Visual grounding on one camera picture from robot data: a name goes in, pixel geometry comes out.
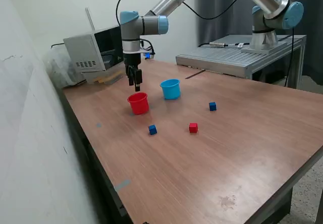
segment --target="red cup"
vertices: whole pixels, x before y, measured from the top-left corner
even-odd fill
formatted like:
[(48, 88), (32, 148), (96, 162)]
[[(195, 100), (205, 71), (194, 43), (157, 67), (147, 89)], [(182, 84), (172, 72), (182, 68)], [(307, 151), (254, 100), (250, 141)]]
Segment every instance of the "red cup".
[(139, 92), (129, 96), (128, 102), (131, 105), (133, 114), (141, 115), (149, 110), (147, 94), (144, 92)]

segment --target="floor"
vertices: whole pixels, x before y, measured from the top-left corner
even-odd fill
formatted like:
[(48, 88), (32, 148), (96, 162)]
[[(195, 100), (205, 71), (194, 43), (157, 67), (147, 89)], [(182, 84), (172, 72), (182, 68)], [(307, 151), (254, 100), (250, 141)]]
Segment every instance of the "floor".
[[(317, 85), (311, 78), (302, 77), (301, 90), (323, 94), (323, 86)], [(293, 191), (292, 209), (281, 224), (313, 224), (323, 189), (323, 158), (296, 184)]]

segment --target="white machine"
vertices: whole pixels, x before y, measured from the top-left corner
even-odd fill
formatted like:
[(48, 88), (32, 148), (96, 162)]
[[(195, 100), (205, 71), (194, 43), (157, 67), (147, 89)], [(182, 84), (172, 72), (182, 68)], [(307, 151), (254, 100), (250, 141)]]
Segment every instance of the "white machine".
[(88, 83), (112, 83), (124, 75), (120, 27), (92, 31), (64, 39), (73, 67)]

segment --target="plastic bag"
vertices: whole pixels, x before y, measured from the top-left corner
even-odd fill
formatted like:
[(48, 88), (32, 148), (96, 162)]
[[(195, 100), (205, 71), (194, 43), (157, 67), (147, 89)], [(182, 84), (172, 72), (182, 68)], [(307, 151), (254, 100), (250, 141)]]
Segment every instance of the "plastic bag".
[(76, 72), (65, 45), (53, 46), (44, 57), (46, 71), (58, 88), (73, 86), (84, 80), (81, 73)]

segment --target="robotic arm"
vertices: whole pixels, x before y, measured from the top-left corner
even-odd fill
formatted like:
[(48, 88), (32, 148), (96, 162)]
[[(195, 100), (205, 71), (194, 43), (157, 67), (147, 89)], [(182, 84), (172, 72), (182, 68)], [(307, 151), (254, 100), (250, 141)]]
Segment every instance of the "robotic arm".
[[(145, 16), (135, 11), (120, 13), (124, 63), (129, 85), (140, 91), (142, 72), (138, 69), (141, 62), (140, 35), (161, 35), (168, 31), (167, 16), (184, 0), (161, 0)], [(300, 2), (290, 0), (253, 0), (252, 49), (265, 49), (278, 43), (275, 29), (290, 29), (302, 19), (304, 7)]]

